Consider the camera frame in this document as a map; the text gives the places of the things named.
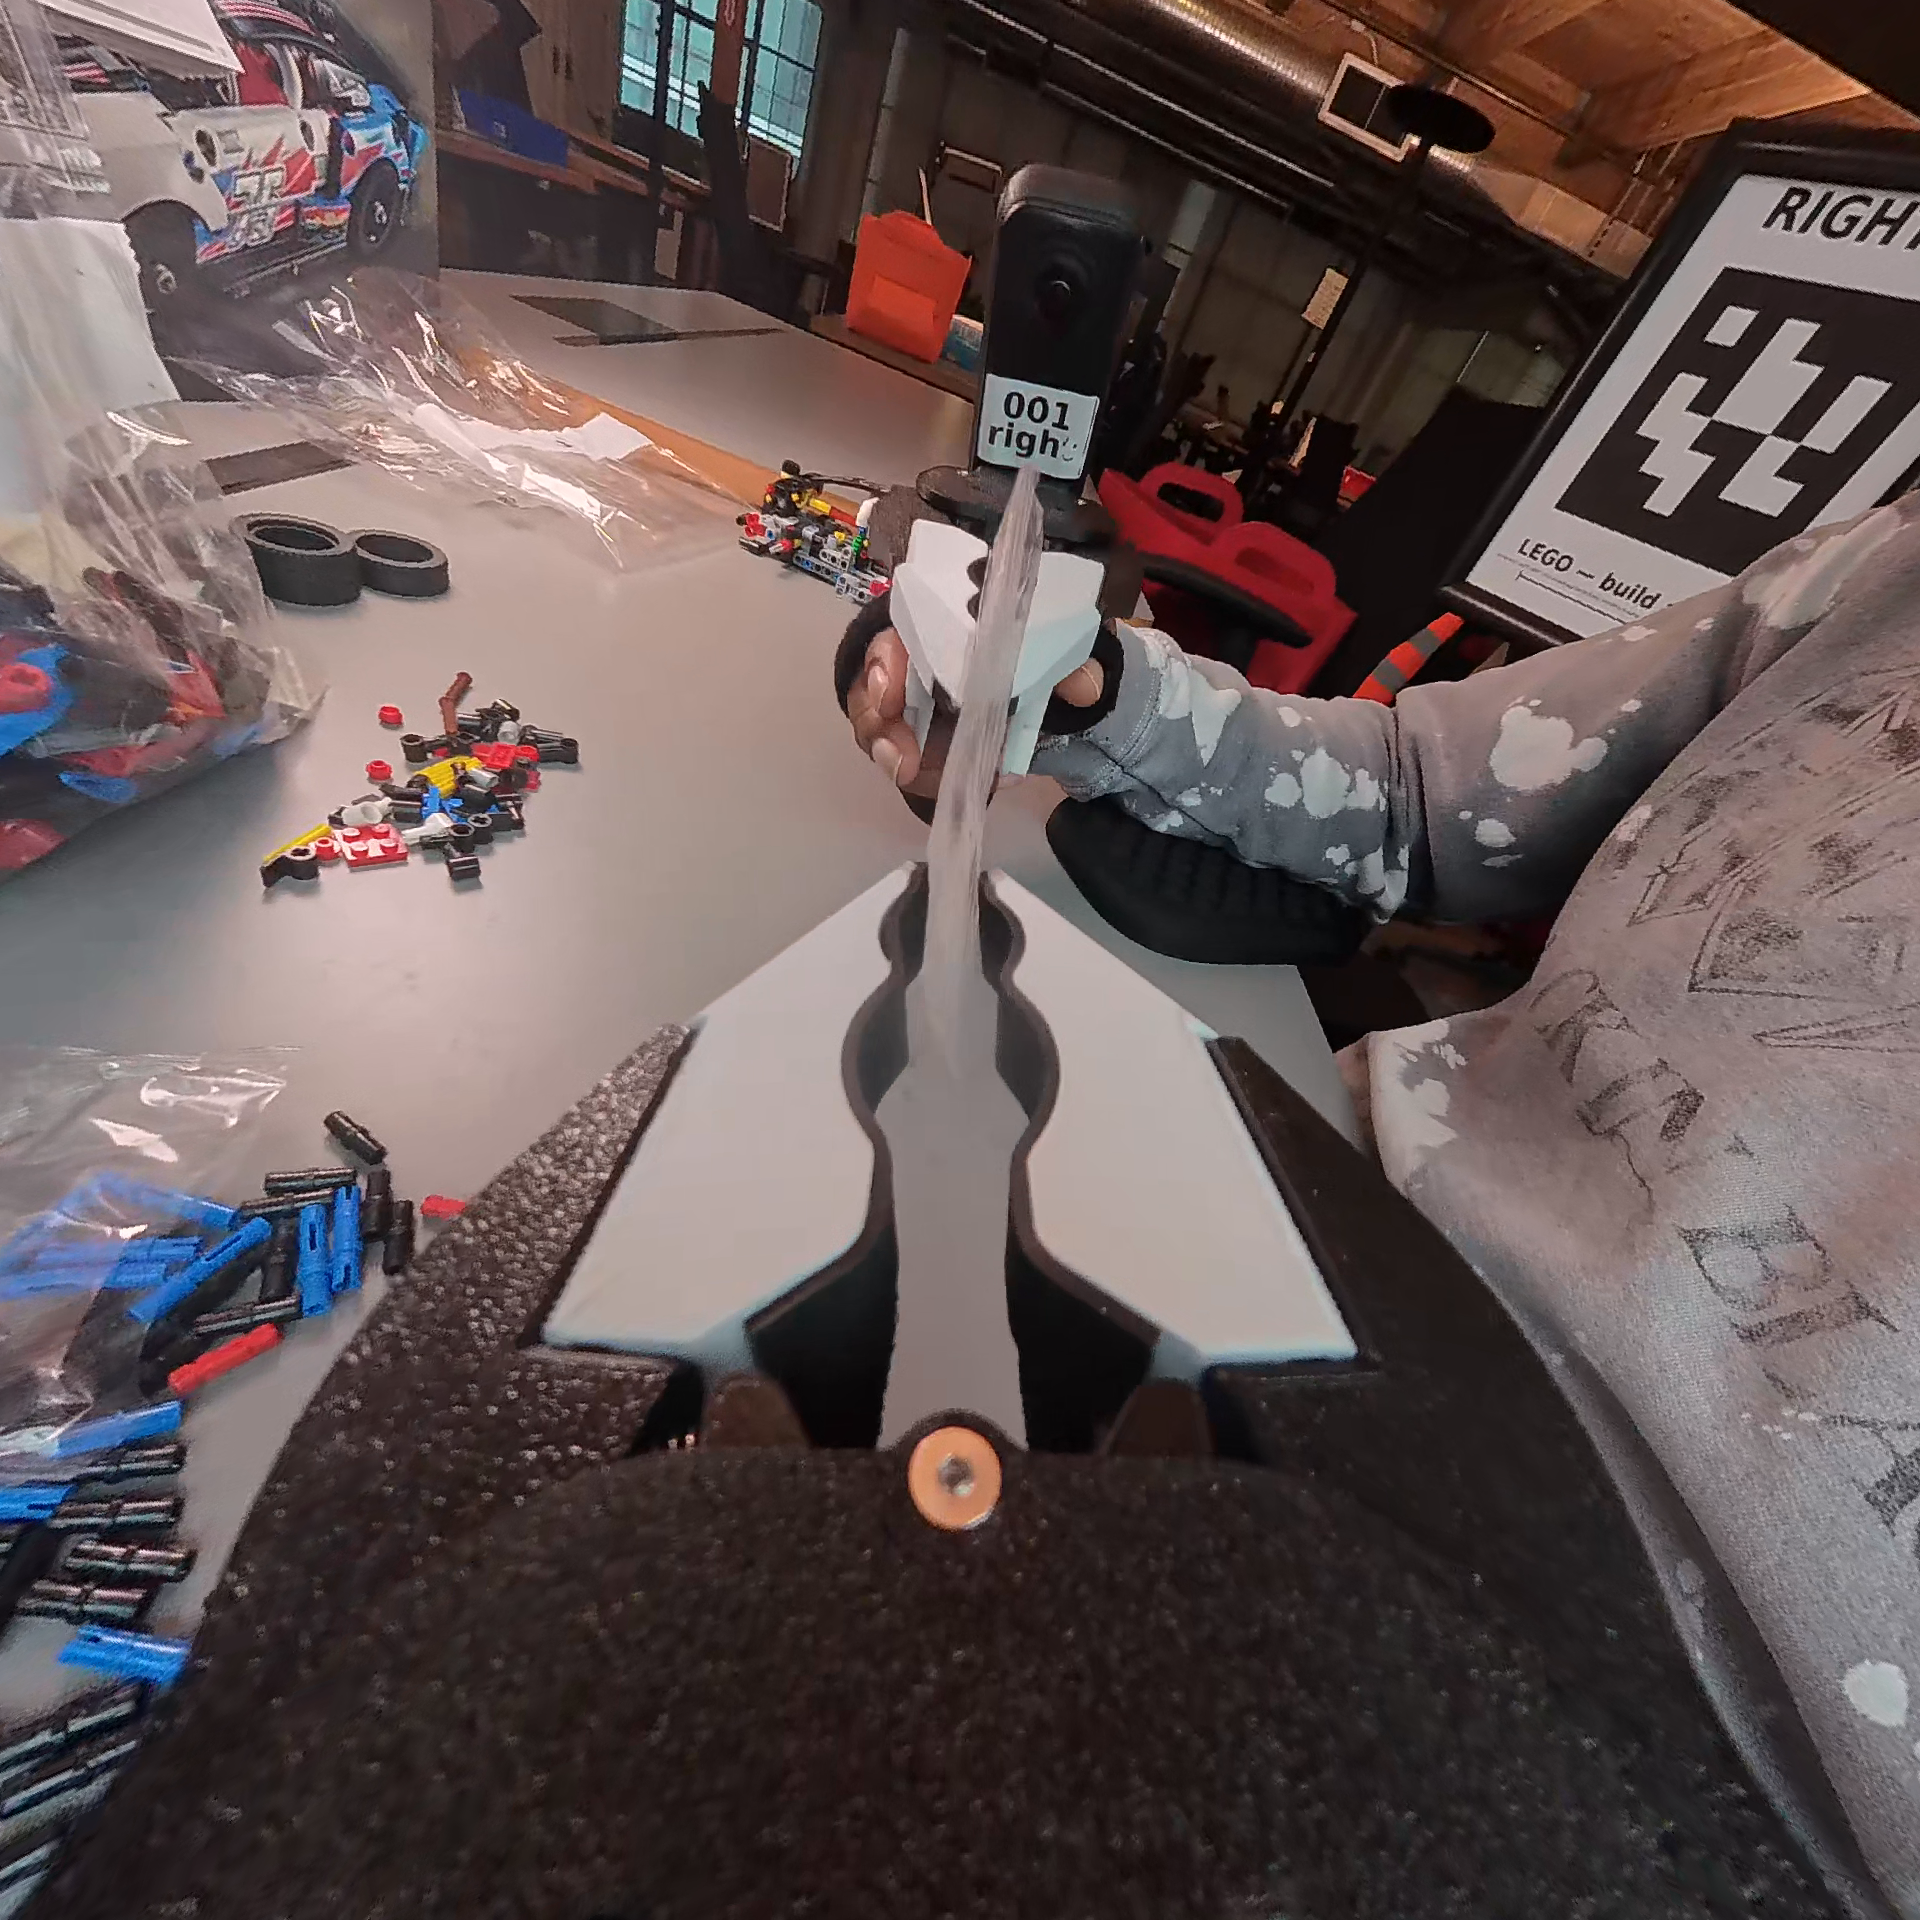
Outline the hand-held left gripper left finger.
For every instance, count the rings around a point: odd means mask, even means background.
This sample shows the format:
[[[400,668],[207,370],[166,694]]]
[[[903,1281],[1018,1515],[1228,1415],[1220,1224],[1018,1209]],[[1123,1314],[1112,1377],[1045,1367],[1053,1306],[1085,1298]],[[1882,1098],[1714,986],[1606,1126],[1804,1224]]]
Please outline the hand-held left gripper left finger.
[[[878,1108],[907,1058],[924,867],[903,867],[703,1008],[541,1340],[775,1380],[807,1440],[872,1449],[895,1347]]]

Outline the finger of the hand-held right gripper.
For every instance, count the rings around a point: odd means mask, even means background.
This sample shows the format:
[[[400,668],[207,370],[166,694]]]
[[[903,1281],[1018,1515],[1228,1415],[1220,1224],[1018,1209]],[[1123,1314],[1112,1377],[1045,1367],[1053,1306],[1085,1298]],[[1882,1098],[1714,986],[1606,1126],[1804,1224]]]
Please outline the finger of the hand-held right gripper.
[[[959,526],[919,519],[910,529],[893,572],[893,630],[924,704],[938,694],[952,708],[962,703],[990,555],[990,545]]]
[[[1090,660],[1100,634],[1101,560],[1067,551],[1039,558],[1014,660],[1008,728],[1000,751],[1006,777],[1026,775],[1039,746],[1042,719],[1055,686]]]

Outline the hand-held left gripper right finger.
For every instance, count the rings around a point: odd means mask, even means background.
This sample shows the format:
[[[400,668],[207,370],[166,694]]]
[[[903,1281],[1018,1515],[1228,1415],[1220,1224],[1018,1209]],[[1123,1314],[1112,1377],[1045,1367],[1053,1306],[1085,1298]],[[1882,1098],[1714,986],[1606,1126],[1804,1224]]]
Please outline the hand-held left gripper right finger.
[[[1003,873],[980,886],[980,962],[1023,1118],[1006,1311],[1026,1444],[1095,1449],[1140,1385],[1355,1362],[1215,1031]]]

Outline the clear plastic strip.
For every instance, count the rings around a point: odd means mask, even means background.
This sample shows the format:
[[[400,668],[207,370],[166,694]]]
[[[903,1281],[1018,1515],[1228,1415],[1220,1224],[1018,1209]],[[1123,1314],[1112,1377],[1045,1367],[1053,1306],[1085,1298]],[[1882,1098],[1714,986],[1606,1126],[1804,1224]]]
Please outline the clear plastic strip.
[[[922,1024],[940,1075],[962,1081],[982,1015],[979,956],[980,850],[991,791],[1000,777],[1023,627],[1039,582],[1045,518],[1039,482],[1022,468],[1012,482],[980,586],[975,635],[967,652],[927,839],[927,922],[919,975]]]

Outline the clear plastic bag of bricks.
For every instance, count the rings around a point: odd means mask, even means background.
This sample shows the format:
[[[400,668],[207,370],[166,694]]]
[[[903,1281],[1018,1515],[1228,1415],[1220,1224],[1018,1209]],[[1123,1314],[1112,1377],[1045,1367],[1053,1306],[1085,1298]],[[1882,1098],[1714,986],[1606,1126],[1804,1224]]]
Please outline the clear plastic bag of bricks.
[[[45,15],[4,4],[4,873],[312,712],[106,201]]]

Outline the person's right hand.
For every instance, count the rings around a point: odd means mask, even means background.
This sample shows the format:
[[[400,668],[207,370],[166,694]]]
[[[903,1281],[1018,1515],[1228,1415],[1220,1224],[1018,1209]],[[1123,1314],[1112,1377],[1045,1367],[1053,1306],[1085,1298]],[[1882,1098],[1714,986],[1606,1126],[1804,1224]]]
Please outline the person's right hand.
[[[852,622],[834,654],[834,691],[854,746],[898,791],[907,809],[932,823],[952,721],[930,721],[922,736],[907,719],[911,660],[885,617],[879,627]]]

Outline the partly built brick model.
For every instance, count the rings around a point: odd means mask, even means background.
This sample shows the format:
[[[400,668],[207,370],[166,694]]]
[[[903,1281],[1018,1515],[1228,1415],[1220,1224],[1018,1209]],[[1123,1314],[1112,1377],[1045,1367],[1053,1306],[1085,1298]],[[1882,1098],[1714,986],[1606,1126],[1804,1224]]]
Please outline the partly built brick model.
[[[781,462],[758,503],[736,518],[739,545],[847,602],[870,603],[892,586],[892,570],[872,554],[872,515],[885,495],[863,479]]]

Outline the orange plastic bin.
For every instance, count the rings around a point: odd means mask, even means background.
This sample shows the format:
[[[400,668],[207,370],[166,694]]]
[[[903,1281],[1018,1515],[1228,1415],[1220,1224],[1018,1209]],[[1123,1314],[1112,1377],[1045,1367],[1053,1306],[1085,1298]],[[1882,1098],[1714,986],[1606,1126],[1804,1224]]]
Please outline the orange plastic bin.
[[[911,210],[863,215],[847,282],[847,329],[930,367],[942,359],[971,257]]]

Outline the red plastic chair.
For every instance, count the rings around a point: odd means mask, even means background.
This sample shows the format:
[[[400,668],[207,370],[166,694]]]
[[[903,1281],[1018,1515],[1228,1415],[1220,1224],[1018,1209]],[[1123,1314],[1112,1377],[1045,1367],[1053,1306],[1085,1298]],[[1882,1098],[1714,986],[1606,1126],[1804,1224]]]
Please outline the red plastic chair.
[[[1246,519],[1235,482],[1207,468],[1109,471],[1100,499],[1140,558],[1142,600],[1166,635],[1260,688],[1308,694],[1355,622],[1325,555]]]

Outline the orange grey traffic cone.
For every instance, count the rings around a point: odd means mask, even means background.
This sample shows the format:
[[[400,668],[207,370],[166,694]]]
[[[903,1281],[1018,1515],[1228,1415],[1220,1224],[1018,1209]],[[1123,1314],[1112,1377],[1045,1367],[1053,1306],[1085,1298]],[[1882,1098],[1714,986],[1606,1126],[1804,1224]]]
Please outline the orange grey traffic cone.
[[[1462,620],[1455,612],[1443,612],[1427,622],[1376,664],[1355,686],[1354,700],[1391,706],[1404,688],[1421,678],[1436,654],[1459,635],[1461,627]]]

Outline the pile of blue black pins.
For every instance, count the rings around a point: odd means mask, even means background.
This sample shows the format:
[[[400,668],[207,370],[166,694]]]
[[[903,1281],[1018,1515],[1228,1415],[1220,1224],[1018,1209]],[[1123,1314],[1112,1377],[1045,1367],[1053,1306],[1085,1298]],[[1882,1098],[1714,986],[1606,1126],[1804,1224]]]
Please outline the pile of blue black pins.
[[[235,1202],[103,1166],[4,1228],[3,1628],[56,1625],[85,1688],[6,1714],[4,1915],[21,1915],[127,1769],[190,1638],[152,1612],[195,1572],[184,1415],[415,1248],[383,1147],[275,1168]]]

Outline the empty clear plastic bag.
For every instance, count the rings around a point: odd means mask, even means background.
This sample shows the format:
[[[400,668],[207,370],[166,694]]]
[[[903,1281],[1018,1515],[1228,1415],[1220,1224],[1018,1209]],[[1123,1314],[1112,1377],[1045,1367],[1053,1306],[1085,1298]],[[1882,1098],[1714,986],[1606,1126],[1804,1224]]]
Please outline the empty clear plastic bag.
[[[195,296],[156,339],[191,378],[352,464],[522,515],[610,564],[664,564],[733,536],[714,482],[525,367],[439,279],[373,267],[282,296]]]

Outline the pile of mixed coloured bricks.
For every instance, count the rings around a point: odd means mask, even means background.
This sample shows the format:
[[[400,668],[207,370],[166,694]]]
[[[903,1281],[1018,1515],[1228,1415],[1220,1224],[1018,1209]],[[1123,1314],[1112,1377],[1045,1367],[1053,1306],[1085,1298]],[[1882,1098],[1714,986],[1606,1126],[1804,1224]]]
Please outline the pile of mixed coloured bricks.
[[[266,895],[328,873],[398,871],[414,860],[442,870],[452,890],[472,891],[490,852],[525,834],[544,775],[575,770],[582,759],[564,728],[540,724],[506,697],[476,703],[468,672],[442,694],[431,729],[410,732],[395,704],[380,706],[378,722],[392,734],[392,756],[370,759],[362,794],[259,862]]]

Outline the person's patterned grey sweatshirt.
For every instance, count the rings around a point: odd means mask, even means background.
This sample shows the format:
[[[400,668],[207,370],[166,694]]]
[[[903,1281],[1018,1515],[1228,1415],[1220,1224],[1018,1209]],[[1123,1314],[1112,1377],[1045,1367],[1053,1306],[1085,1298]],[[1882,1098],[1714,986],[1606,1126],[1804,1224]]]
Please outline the person's patterned grey sweatshirt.
[[[1524,990],[1368,1043],[1379,1160],[1660,1458],[1915,1915],[1915,500],[1327,715],[1413,904],[1557,907]]]

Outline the small clear plastic bag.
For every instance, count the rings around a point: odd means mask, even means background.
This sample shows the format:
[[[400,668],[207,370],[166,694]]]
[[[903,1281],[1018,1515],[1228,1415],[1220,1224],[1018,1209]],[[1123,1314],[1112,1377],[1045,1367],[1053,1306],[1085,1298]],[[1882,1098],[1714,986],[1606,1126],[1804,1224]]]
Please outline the small clear plastic bag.
[[[4,1047],[6,1489],[130,1440],[180,1300],[243,1231],[290,1064],[282,1049]]]

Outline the framed black white marker sign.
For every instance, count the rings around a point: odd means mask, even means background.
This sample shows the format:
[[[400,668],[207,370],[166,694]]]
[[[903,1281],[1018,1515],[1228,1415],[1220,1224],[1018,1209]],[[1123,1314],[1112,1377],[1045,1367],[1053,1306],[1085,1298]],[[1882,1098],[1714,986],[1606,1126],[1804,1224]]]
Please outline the framed black white marker sign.
[[[1730,583],[1915,482],[1917,135],[1736,123],[1443,602],[1533,650]]]

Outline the toy car picture box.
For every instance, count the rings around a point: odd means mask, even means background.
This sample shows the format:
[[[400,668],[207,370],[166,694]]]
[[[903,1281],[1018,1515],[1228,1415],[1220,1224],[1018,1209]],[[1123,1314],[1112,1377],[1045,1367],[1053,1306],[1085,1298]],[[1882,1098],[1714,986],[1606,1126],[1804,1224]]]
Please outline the toy car picture box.
[[[429,233],[429,4],[29,4],[151,319]]]

